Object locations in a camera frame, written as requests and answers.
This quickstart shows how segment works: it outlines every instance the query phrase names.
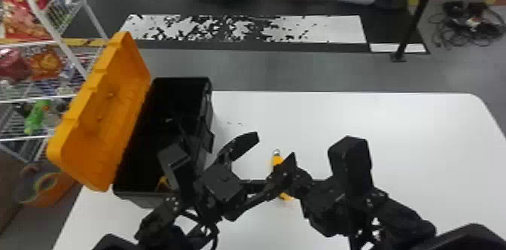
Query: snack bag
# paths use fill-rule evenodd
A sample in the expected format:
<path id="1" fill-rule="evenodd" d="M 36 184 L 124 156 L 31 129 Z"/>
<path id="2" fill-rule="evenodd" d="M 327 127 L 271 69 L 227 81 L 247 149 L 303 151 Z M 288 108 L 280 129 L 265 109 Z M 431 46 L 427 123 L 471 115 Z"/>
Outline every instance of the snack bag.
<path id="1" fill-rule="evenodd" d="M 30 68 L 17 48 L 0 50 L 0 77 L 13 82 L 23 81 L 30 77 Z"/>
<path id="2" fill-rule="evenodd" d="M 51 46 L 30 47 L 25 55 L 34 81 L 57 78 L 64 67 L 63 62 Z"/>
<path id="3" fill-rule="evenodd" d="M 37 6 L 44 9 L 49 0 L 36 0 Z M 49 33 L 30 10 L 26 0 L 3 0 L 6 38 L 26 40 L 51 39 Z"/>

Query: gray floor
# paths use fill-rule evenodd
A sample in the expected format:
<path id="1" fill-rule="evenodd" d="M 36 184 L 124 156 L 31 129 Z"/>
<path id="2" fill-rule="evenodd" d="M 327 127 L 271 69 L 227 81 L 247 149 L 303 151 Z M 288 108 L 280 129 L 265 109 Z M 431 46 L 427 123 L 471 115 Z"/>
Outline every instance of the gray floor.
<path id="1" fill-rule="evenodd" d="M 497 8 L 506 17 L 506 8 Z M 433 25 L 419 26 L 430 41 Z M 385 54 L 142 50 L 152 75 L 209 76 L 215 90 L 461 92 L 479 96 L 506 130 L 506 39 L 490 47 L 436 48 L 391 63 Z M 1 249 L 51 249 L 78 188 L 57 206 L 25 208 L 0 236 Z"/>

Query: black and white mat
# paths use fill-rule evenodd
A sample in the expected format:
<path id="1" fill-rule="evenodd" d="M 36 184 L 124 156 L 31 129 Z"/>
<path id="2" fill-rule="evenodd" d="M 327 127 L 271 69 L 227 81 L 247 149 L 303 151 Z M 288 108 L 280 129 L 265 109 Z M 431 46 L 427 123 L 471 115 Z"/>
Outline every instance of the black and white mat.
<path id="1" fill-rule="evenodd" d="M 129 31 L 144 48 L 392 52 L 410 22 L 336 0 L 88 1 L 109 35 Z M 93 37 L 79 16 L 66 36 Z M 426 52 L 418 33 L 407 52 Z"/>

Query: black pole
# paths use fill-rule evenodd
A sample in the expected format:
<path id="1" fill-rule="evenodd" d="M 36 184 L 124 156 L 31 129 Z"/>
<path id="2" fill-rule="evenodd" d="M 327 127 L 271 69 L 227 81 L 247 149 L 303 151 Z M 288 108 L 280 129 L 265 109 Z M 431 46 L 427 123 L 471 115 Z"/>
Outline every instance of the black pole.
<path id="1" fill-rule="evenodd" d="M 411 24 L 407 28 L 406 35 L 402 39 L 401 44 L 397 51 L 391 54 L 391 60 L 394 63 L 405 63 L 406 58 L 404 57 L 404 51 L 406 50 L 407 43 L 410 42 L 411 35 L 416 31 L 416 27 L 418 26 L 418 22 L 422 18 L 423 11 L 427 7 L 429 0 L 420 0 L 418 7 L 416 7 L 415 14 L 413 15 L 413 19 L 411 20 Z"/>

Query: wire rack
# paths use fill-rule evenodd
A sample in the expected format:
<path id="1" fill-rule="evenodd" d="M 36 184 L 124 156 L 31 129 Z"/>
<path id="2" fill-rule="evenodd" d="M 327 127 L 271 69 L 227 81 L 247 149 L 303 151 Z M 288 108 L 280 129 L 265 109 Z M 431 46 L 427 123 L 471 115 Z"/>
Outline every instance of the wire rack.
<path id="1" fill-rule="evenodd" d="M 0 81 L 0 150 L 25 163 L 45 157 L 47 138 L 54 134 L 59 118 L 52 114 L 52 117 L 49 117 L 50 114 L 47 114 L 40 129 L 26 134 L 25 118 L 9 103 L 71 99 L 78 93 L 105 46 L 71 47 L 64 42 L 62 35 L 79 11 L 87 14 L 91 26 L 96 29 L 97 36 L 90 38 L 108 40 L 87 0 L 49 0 L 44 8 L 39 8 L 35 0 L 26 2 L 52 39 L 15 40 L 10 44 L 0 45 L 0 49 L 15 47 L 24 54 L 23 52 L 34 48 L 51 48 L 62 63 L 62 70 L 52 78 L 34 80 L 31 77 L 32 79 L 24 81 Z"/>
<path id="2" fill-rule="evenodd" d="M 56 126 L 58 126 L 59 119 L 56 116 L 46 117 L 41 124 L 41 128 L 31 132 L 25 133 L 25 118 L 8 109 L 4 117 L 7 118 L 5 125 L 0 130 L 0 142 L 20 141 L 30 139 L 44 139 L 54 134 Z"/>
<path id="3" fill-rule="evenodd" d="M 78 53 L 76 57 L 87 72 L 90 72 L 102 47 L 86 53 Z M 76 70 L 74 64 L 64 59 L 66 67 L 58 78 L 40 81 L 21 81 L 8 86 L 0 86 L 0 103 L 35 101 L 38 99 L 58 99 L 75 96 L 85 81 L 85 77 Z"/>

